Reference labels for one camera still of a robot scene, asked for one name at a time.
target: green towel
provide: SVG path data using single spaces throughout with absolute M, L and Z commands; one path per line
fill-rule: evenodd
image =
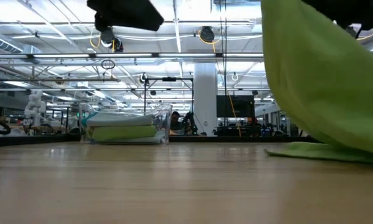
M 118 141 L 120 139 L 134 139 L 154 137 L 156 127 L 151 126 L 123 126 L 94 128 L 92 138 L 98 142 Z
M 265 70 L 278 105 L 321 142 L 276 155 L 368 162 L 373 154 L 373 54 L 300 0 L 262 1 Z

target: table surface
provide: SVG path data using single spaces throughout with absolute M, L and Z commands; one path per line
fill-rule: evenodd
M 373 223 L 373 166 L 283 144 L 0 147 L 0 223 Z

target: white column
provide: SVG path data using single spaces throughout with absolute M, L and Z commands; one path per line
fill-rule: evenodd
M 195 64 L 195 123 L 198 132 L 214 136 L 217 127 L 217 68 L 215 63 Z

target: fluorescent light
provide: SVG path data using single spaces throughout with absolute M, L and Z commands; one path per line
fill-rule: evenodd
M 152 57 L 152 54 L 96 54 L 98 58 L 135 58 L 135 57 Z
M 225 57 L 253 57 L 253 58 L 264 58 L 264 54 L 257 53 L 257 54 L 224 54 Z
M 26 89 L 5 88 L 5 89 L 0 89 L 0 91 L 26 91 Z
M 272 98 L 264 98 L 264 99 L 262 99 L 262 98 L 254 98 L 254 100 L 261 101 L 261 100 L 274 100 L 274 99 L 272 99 Z
M 27 58 L 23 54 L 0 54 L 0 58 Z
M 193 100 L 193 98 L 147 98 L 147 100 Z
M 74 100 L 74 98 L 68 96 L 57 96 L 57 98 L 61 100 Z
M 31 89 L 31 91 L 61 91 L 61 89 Z
M 87 58 L 88 54 L 35 54 L 35 58 Z
M 159 54 L 159 57 L 215 57 L 216 54 L 180 54 L 180 53 L 165 53 Z
M 91 90 L 95 90 L 95 89 L 92 89 L 92 88 L 85 88 L 85 89 L 81 89 L 81 88 L 65 89 L 65 91 L 91 91 Z
M 19 86 L 19 87 L 29 87 L 28 84 L 25 84 L 25 83 L 22 83 L 22 82 L 6 81 L 4 83 L 10 84 L 10 85 Z
M 101 91 L 97 91 L 97 90 L 95 90 L 95 91 L 94 91 L 94 94 L 95 94 L 96 96 L 98 96 L 98 97 L 101 97 L 101 98 L 105 98 L 105 97 L 106 97 L 105 94 L 102 93 Z

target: clear plastic container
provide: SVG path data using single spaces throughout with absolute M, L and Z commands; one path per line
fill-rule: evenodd
M 92 144 L 167 144 L 171 105 L 160 105 L 147 115 L 95 110 L 79 105 L 81 142 Z

